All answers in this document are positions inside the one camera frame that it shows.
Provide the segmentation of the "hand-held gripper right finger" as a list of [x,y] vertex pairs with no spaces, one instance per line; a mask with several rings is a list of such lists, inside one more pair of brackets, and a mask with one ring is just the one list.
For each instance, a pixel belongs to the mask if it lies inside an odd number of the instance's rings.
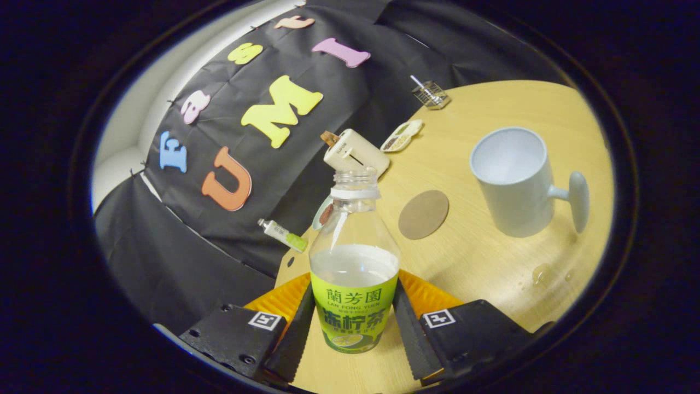
[[535,337],[490,302],[460,301],[405,270],[398,274],[393,311],[413,378],[422,386],[477,374]]

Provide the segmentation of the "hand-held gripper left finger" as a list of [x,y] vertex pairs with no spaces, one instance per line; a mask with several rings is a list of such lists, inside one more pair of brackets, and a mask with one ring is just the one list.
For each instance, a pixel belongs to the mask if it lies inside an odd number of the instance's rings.
[[206,359],[259,383],[288,386],[315,310],[310,273],[245,306],[223,304],[180,335]]

